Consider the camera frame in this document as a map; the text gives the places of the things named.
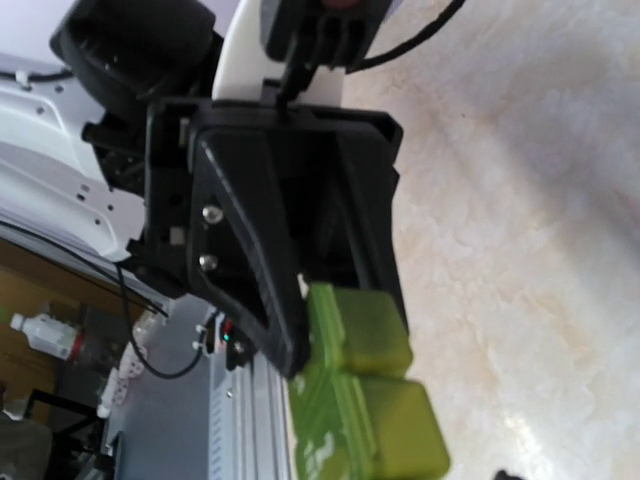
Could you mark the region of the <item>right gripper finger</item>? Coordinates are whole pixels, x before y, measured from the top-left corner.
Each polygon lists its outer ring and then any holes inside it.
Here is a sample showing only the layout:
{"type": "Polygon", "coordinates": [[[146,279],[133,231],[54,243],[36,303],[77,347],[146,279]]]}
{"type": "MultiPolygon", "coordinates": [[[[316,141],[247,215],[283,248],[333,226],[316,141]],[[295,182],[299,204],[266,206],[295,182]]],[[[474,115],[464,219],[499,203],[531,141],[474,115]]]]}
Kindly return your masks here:
{"type": "Polygon", "coordinates": [[[494,480],[525,480],[524,477],[517,475],[515,473],[509,472],[507,470],[499,470],[495,476],[493,477],[494,480]]]}

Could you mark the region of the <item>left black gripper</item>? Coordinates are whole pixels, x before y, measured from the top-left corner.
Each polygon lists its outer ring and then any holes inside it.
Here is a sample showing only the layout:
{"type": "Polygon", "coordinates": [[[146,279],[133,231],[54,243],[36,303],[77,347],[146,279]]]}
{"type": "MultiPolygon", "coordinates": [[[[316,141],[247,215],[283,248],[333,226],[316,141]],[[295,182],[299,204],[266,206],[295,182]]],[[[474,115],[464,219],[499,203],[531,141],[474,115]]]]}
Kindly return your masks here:
{"type": "Polygon", "coordinates": [[[186,98],[84,129],[107,184],[145,208],[123,268],[220,307],[285,378],[309,356],[298,280],[386,292],[408,325],[392,235],[402,138],[384,112],[186,98]]]}

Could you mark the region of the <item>green weekly pill organizer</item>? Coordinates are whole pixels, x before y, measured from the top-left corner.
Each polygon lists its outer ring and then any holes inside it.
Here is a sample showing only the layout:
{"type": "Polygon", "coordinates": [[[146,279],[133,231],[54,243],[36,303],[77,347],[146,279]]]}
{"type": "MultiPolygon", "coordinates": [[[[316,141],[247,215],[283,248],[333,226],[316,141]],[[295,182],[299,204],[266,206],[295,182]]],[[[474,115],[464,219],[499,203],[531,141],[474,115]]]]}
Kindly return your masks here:
{"type": "Polygon", "coordinates": [[[314,283],[311,356],[288,384],[301,479],[441,479],[451,464],[413,352],[383,291],[314,283]]]}

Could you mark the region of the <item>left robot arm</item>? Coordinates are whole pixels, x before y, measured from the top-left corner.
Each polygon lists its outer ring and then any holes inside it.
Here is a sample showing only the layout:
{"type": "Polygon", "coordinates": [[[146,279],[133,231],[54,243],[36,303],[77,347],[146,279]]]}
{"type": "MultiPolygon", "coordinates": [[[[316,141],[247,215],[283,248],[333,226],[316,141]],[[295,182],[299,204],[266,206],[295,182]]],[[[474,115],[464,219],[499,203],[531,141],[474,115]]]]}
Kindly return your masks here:
{"type": "Polygon", "coordinates": [[[402,302],[402,130],[341,104],[386,1],[76,1],[61,70],[1,77],[1,201],[168,298],[228,314],[284,377],[309,356],[301,280],[402,302]]]}

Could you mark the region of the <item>white bottle red band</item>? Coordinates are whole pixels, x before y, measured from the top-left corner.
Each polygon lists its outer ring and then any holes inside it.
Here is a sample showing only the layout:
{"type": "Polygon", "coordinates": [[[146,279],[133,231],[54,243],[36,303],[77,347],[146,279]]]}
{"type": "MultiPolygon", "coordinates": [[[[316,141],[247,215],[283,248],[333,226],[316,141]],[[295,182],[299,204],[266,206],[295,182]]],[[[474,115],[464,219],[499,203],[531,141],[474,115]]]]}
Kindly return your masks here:
{"type": "Polygon", "coordinates": [[[68,361],[81,336],[78,327],[62,322],[47,313],[34,317],[14,314],[10,327],[23,333],[31,349],[57,359],[68,361]]]}

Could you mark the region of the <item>front aluminium rail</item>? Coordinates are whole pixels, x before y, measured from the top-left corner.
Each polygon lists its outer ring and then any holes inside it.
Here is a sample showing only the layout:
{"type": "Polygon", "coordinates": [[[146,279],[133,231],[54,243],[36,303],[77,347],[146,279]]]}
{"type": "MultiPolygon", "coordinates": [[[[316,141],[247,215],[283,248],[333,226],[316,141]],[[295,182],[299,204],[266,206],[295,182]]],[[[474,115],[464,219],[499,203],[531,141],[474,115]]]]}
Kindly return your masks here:
{"type": "Polygon", "coordinates": [[[215,353],[183,378],[144,373],[110,416],[117,479],[288,479],[283,384],[255,356],[228,371],[215,353]]]}

